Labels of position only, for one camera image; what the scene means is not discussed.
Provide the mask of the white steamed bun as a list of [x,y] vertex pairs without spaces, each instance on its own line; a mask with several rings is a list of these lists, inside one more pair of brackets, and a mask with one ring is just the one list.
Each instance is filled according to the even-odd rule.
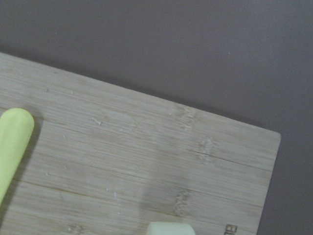
[[195,235],[194,229],[185,223],[151,222],[146,235]]

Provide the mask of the yellow plastic knife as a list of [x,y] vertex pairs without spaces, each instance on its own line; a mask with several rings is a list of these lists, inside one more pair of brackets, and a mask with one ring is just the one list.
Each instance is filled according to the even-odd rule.
[[26,110],[12,108],[0,117],[0,200],[3,201],[30,141],[34,118]]

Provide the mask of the bamboo cutting board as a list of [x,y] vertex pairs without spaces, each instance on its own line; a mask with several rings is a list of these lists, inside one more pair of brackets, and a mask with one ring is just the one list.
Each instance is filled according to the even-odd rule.
[[0,109],[13,107],[35,128],[1,234],[257,233],[279,133],[1,54]]

